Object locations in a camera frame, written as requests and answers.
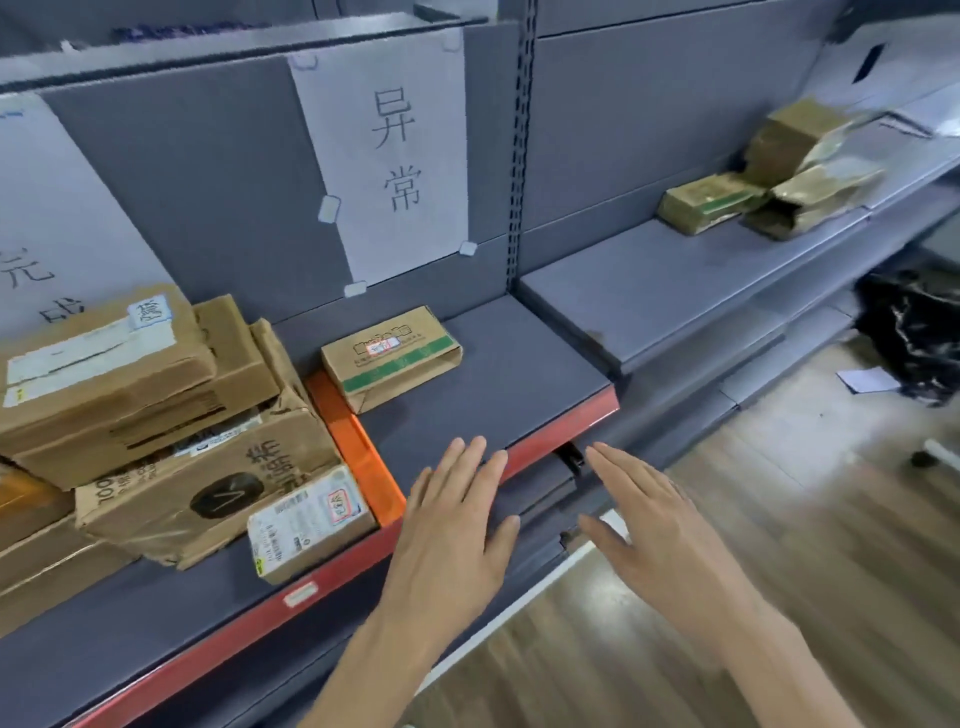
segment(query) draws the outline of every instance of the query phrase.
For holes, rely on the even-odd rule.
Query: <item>forearm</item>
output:
[[[436,657],[378,610],[356,631],[299,728],[393,728]]]
[[[733,630],[723,659],[764,728],[862,728],[800,630],[770,605]]]

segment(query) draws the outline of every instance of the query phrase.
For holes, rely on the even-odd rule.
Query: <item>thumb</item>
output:
[[[577,520],[577,524],[600,553],[607,557],[615,570],[627,565],[634,551],[608,523],[583,515]]]
[[[516,536],[520,532],[520,516],[508,516],[487,543],[487,563],[497,583],[503,582],[507,564],[514,553]]]

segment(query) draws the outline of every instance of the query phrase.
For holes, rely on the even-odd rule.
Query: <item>red shelf edge strip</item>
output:
[[[608,417],[620,405],[610,385],[508,448],[503,480]],[[280,625],[394,552],[402,521],[372,533],[275,595],[228,622],[69,723],[70,728],[123,728]],[[299,596],[288,606],[286,597]]]

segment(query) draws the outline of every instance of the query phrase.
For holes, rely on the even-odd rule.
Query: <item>left hand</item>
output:
[[[377,616],[401,630],[433,664],[477,619],[503,584],[520,529],[511,516],[487,541],[487,521],[507,453],[480,468],[487,441],[457,438],[436,471],[424,470],[407,499]]]

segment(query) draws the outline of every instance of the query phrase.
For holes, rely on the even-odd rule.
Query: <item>wooden floor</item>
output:
[[[820,352],[671,469],[869,726],[960,726],[960,407],[851,395]],[[424,691],[416,728],[755,726],[730,677],[593,551]]]

